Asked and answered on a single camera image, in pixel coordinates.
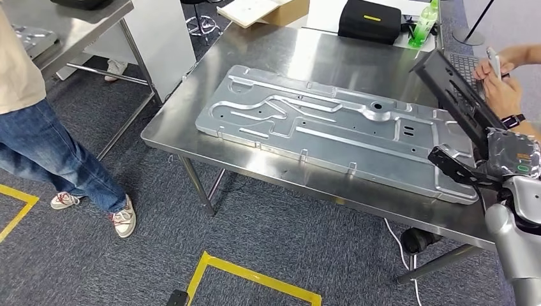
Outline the person's hand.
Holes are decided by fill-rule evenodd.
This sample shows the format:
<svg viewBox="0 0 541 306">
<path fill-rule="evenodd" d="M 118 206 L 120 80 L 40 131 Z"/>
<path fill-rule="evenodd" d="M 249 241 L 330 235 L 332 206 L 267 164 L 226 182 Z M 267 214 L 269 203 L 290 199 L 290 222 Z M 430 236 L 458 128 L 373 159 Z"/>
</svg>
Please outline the person's hand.
<svg viewBox="0 0 541 306">
<path fill-rule="evenodd" d="M 510 73 L 513 69 L 517 67 L 514 62 L 512 62 L 508 57 L 505 56 L 505 54 L 499 53 L 498 57 L 500 59 L 500 75 L 502 77 Z M 491 66 L 490 60 L 488 58 L 483 59 L 477 64 L 477 66 L 473 70 L 473 76 L 476 80 L 483 80 L 488 77 L 493 72 L 493 70 L 494 68 Z"/>
<path fill-rule="evenodd" d="M 490 74 L 483 85 L 487 104 L 499 118 L 521 113 L 522 88 L 516 78 L 508 76 L 500 80 Z"/>
</svg>

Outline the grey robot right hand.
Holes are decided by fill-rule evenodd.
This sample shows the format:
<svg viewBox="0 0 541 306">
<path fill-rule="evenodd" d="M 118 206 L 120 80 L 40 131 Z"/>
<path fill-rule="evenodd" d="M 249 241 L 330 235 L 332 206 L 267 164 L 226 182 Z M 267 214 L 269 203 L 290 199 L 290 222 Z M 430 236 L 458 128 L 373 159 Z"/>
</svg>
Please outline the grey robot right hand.
<svg viewBox="0 0 541 306">
<path fill-rule="evenodd" d="M 540 144 L 532 136 L 489 127 L 487 149 L 487 158 L 478 166 L 482 172 L 494 177 L 540 178 Z"/>
</svg>

